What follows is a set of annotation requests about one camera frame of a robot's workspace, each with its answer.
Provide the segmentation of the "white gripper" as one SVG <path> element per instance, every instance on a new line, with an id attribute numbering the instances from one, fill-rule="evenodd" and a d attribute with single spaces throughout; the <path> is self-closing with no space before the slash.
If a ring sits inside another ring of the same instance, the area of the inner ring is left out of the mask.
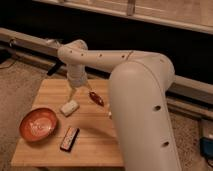
<path id="1" fill-rule="evenodd" d="M 72 86 L 69 91 L 69 100 L 73 99 L 77 89 L 75 87 L 85 86 L 89 92 L 92 92 L 90 84 L 87 82 L 87 74 L 84 65 L 67 65 L 67 79 Z"/>

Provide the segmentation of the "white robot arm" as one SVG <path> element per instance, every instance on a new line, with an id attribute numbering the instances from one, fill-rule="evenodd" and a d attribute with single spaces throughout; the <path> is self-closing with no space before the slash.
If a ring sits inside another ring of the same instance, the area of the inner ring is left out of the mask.
<path id="1" fill-rule="evenodd" d="M 136 50 L 90 50 L 82 40 L 62 45 L 70 84 L 87 81 L 87 66 L 108 72 L 109 104 L 125 171 L 182 171 L 165 92 L 175 71 L 168 57 Z"/>

